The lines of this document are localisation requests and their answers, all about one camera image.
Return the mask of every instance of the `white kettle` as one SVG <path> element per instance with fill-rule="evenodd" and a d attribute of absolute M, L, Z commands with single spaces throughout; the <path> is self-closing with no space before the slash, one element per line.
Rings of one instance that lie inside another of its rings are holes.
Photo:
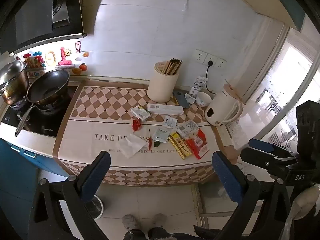
<path fill-rule="evenodd" d="M 230 115 L 236 110 L 236 115 L 230 119 Z M 241 99 L 229 84 L 223 86 L 223 91 L 216 95 L 207 109 L 204 111 L 204 117 L 208 123 L 214 126 L 221 126 L 228 122 L 233 122 L 240 117 L 243 111 Z"/>

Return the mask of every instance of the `blue gripper pad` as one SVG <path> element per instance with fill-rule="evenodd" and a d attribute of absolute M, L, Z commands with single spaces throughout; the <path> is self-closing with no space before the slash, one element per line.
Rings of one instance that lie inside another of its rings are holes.
<path fill-rule="evenodd" d="M 273 144 L 267 143 L 264 141 L 260 141 L 260 140 L 254 139 L 254 138 L 249 140 L 249 146 L 251 148 L 254 148 L 254 149 L 266 152 L 266 153 L 271 153 L 275 150 Z"/>
<path fill-rule="evenodd" d="M 221 151 L 213 154 L 212 167 L 217 173 L 230 199 L 240 204 L 246 187 L 242 171 L 237 166 L 232 165 Z"/>
<path fill-rule="evenodd" d="M 89 177 L 86 179 L 81 188 L 80 199 L 83 203 L 88 203 L 94 197 L 100 186 L 103 178 L 105 177 L 107 171 L 111 165 L 111 156 L 108 152 L 105 152 L 102 159 L 94 167 Z"/>

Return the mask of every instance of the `shoe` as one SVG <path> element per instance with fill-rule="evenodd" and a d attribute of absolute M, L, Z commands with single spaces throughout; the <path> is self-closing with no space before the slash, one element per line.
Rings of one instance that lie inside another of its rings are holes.
<path fill-rule="evenodd" d="M 153 217 L 153 221 L 152 221 L 152 225 L 154 227 L 158 227 L 158 228 L 163 228 L 164 227 L 164 223 L 167 220 L 167 216 L 164 214 L 156 214 Z"/>
<path fill-rule="evenodd" d="M 140 225 L 138 223 L 138 220 L 133 215 L 125 215 L 122 218 L 122 223 L 128 231 L 133 229 L 140 229 Z"/>

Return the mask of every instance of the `black range hood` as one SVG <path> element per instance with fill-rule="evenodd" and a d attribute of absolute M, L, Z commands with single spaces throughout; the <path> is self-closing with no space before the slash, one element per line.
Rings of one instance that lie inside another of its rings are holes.
<path fill-rule="evenodd" d="M 18 53 L 45 43 L 86 36 L 79 0 L 0 2 L 1 53 Z"/>

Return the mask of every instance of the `wok handle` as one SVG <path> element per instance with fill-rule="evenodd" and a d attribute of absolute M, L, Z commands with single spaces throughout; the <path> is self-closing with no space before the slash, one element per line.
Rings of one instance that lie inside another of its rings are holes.
<path fill-rule="evenodd" d="M 31 111 L 34 107 L 36 107 L 36 105 L 31 106 L 31 107 L 24 113 L 23 117 L 21 118 L 21 120 L 20 120 L 20 122 L 19 122 L 19 124 L 18 124 L 18 126 L 17 126 L 16 132 L 15 132 L 15 134 L 14 134 L 15 137 L 17 137 L 18 134 L 21 132 L 21 130 L 22 130 L 22 128 L 24 127 L 24 124 L 25 124 L 25 122 L 26 122 L 26 120 L 27 120 L 27 117 L 28 117 L 30 111 Z"/>

